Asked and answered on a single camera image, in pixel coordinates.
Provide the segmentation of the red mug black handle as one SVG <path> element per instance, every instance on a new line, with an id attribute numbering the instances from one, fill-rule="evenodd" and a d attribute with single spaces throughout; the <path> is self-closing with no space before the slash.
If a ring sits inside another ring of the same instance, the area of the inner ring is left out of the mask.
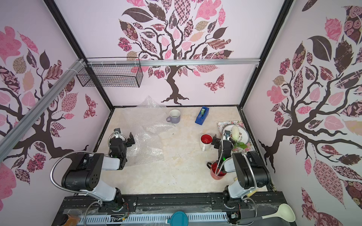
<path id="1" fill-rule="evenodd" d="M 207 162 L 206 166 L 210 169 L 210 175 L 214 180 L 221 180 L 227 174 L 219 169 L 217 162 Z"/>

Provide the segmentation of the clear bubble wrap sheet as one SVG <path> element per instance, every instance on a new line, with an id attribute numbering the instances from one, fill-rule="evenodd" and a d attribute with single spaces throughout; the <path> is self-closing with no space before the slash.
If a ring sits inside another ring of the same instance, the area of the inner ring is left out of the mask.
<path id="1" fill-rule="evenodd" d="M 160 134 L 174 128 L 166 121 L 165 106 L 159 105 L 150 96 L 136 107 L 124 112 L 126 135 L 133 135 L 135 144 L 127 148 L 126 166 L 158 163 L 164 160 Z"/>

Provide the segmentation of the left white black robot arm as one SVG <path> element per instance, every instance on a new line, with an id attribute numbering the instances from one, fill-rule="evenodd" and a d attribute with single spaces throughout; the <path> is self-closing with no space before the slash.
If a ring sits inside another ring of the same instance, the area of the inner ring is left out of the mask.
<path id="1" fill-rule="evenodd" d="M 74 153 L 74 159 L 64 174 L 61 187 L 76 192 L 84 192 L 102 202 L 113 204 L 114 211 L 124 205 L 120 189 L 112 187 L 101 179 L 103 170 L 123 170 L 127 163 L 127 148 L 135 144 L 132 133 L 129 137 L 121 129 L 114 129 L 108 139 L 109 153 Z"/>

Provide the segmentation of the white mug red inside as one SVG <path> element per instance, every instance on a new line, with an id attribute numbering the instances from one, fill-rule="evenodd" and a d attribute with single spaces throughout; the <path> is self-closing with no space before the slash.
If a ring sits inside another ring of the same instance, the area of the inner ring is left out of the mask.
<path id="1" fill-rule="evenodd" d="M 209 150 L 211 148 L 213 137 L 209 134 L 203 134 L 200 137 L 200 148 L 202 151 Z"/>

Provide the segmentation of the white artificial rose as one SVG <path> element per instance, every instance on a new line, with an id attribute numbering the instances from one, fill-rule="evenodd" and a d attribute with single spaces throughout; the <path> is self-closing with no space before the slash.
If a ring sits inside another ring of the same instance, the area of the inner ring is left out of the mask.
<path id="1" fill-rule="evenodd" d="M 234 125 L 232 127 L 231 139 L 236 148 L 245 150 L 249 142 L 248 132 L 241 126 Z"/>

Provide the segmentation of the round white plate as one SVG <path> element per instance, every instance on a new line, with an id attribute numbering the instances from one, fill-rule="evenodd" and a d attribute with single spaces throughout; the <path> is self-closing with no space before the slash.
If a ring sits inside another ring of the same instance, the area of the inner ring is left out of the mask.
<path id="1" fill-rule="evenodd" d="M 222 139 L 236 143 L 244 143 L 245 145 L 250 142 L 250 135 L 240 125 L 229 124 L 222 129 Z"/>

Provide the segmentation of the floral square placemat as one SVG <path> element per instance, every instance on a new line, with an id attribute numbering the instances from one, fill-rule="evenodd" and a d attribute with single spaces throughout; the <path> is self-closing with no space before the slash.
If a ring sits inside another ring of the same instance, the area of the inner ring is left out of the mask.
<path id="1" fill-rule="evenodd" d="M 220 135 L 223 135 L 223 140 L 236 141 L 237 143 L 243 143 L 245 148 L 235 147 L 233 152 L 251 152 L 255 151 L 255 147 L 252 144 L 250 133 L 246 130 L 242 121 L 220 121 L 217 123 Z"/>

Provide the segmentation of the right flexible metal conduit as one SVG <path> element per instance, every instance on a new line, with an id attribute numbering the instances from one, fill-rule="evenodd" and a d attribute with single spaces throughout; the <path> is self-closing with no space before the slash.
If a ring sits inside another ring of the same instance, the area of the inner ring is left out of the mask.
<path id="1" fill-rule="evenodd" d="M 240 125 L 229 124 L 222 129 L 219 145 L 219 154 L 215 175 L 222 171 L 235 172 L 237 180 L 226 190 L 230 198 L 244 198 L 257 190 L 255 174 L 252 170 L 250 158 L 247 156 L 247 143 L 250 135 Z"/>

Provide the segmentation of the yellow green sponge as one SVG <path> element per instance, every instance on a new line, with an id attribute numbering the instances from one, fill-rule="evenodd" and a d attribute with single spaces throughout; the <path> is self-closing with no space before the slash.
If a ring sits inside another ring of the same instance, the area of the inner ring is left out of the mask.
<path id="1" fill-rule="evenodd" d="M 251 182 L 250 188 L 245 188 L 245 187 L 241 186 L 238 181 L 234 181 L 234 183 L 232 185 L 234 187 L 234 193 L 235 193 L 236 198 L 243 198 L 244 196 L 247 196 L 248 194 L 251 194 L 257 190 L 257 186 L 255 184 L 254 179 Z"/>

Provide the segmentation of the teal round lid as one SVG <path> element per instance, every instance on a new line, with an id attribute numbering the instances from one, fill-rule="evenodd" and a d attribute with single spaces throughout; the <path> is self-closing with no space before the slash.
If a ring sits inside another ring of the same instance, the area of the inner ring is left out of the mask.
<path id="1" fill-rule="evenodd" d="M 186 213 L 178 211 L 174 213 L 171 218 L 166 221 L 166 223 L 170 226 L 188 226 L 189 219 Z"/>

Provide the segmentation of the brown jar black lid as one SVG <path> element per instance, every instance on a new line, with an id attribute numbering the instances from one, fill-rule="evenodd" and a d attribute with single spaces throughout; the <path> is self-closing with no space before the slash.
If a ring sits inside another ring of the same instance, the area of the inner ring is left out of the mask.
<path id="1" fill-rule="evenodd" d="M 57 226 L 77 226 L 80 222 L 79 216 L 62 214 L 58 220 Z"/>

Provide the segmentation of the cream plastic ladle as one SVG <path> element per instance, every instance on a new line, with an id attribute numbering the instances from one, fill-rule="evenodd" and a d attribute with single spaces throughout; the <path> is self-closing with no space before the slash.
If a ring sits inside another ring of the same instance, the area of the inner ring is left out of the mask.
<path id="1" fill-rule="evenodd" d="M 246 225 L 246 224 L 252 223 L 254 221 L 267 219 L 267 218 L 280 218 L 289 223 L 294 222 L 296 220 L 296 216 L 295 216 L 295 213 L 292 210 L 292 208 L 288 204 L 283 203 L 278 207 L 278 210 L 273 214 L 263 215 L 263 216 L 259 216 L 259 217 L 253 217 L 253 218 L 242 218 L 237 221 L 237 224 Z"/>

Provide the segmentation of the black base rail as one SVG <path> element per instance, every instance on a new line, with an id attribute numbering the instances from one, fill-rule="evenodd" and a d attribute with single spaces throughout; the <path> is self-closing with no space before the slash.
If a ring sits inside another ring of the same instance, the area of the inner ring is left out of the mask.
<path id="1" fill-rule="evenodd" d="M 228 223 L 192 223 L 191 226 L 237 226 L 242 218 L 263 216 L 275 213 L 278 207 L 286 203 L 282 192 L 257 192 L 250 198 L 236 199 L 227 204 L 223 203 L 223 193 L 197 194 L 159 194 L 159 195 L 124 195 L 124 205 L 119 212 L 113 212 L 112 205 L 98 202 L 88 196 L 65 197 L 52 225 L 57 226 L 62 214 L 79 216 L 85 219 L 91 215 L 122 215 L 123 219 L 131 214 L 159 214 L 159 213 L 205 213 L 225 212 Z"/>

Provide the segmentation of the rear aluminium frame bar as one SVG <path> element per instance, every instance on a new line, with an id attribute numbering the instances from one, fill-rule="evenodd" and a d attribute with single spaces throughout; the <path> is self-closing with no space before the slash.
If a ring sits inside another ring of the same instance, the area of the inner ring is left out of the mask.
<path id="1" fill-rule="evenodd" d="M 87 59 L 87 65 L 90 66 L 199 66 L 199 65 L 259 65 L 258 58 L 228 58 L 228 59 L 193 59 L 193 60 L 109 60 L 109 61 L 90 61 Z"/>

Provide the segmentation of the aluminium frame bar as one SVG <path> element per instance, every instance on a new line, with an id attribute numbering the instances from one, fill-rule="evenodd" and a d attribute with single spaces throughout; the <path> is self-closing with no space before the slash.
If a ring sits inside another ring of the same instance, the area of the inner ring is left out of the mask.
<path id="1" fill-rule="evenodd" d="M 14 149 L 15 145 L 27 133 L 27 131 L 35 124 L 40 118 L 41 114 L 48 108 L 48 106 L 55 100 L 62 89 L 74 78 L 78 72 L 84 69 L 86 63 L 83 59 L 76 60 L 61 76 L 54 86 L 44 94 L 42 98 L 35 104 L 34 107 L 20 120 L 18 125 L 12 129 L 9 134 L 1 140 L 1 162 L 9 155 Z"/>
<path id="2" fill-rule="evenodd" d="M 259 65 L 258 58 L 228 58 L 228 59 L 193 59 L 193 60 L 109 60 L 109 61 L 90 61 L 87 59 L 87 65 L 90 66 L 199 66 L 199 65 Z"/>

